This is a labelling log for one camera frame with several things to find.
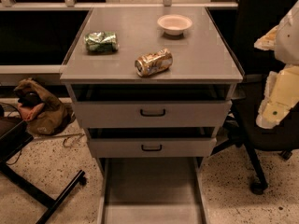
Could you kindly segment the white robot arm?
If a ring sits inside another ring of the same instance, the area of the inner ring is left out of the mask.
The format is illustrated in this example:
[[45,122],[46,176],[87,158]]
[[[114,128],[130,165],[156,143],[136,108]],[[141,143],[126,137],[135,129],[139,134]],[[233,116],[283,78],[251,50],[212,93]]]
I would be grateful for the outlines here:
[[278,73],[269,73],[256,118],[259,127],[273,129],[299,103],[299,1],[254,47],[273,50],[275,58],[285,64]]

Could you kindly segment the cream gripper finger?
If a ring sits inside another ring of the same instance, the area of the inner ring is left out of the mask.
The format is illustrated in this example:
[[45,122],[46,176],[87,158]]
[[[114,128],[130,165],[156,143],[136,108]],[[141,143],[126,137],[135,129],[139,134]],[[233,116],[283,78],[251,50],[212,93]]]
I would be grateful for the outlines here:
[[287,64],[278,73],[271,71],[263,95],[256,124],[263,129],[273,129],[299,102],[299,67]]
[[260,50],[274,50],[276,45],[278,27],[273,27],[265,35],[258,38],[254,43],[254,47]]

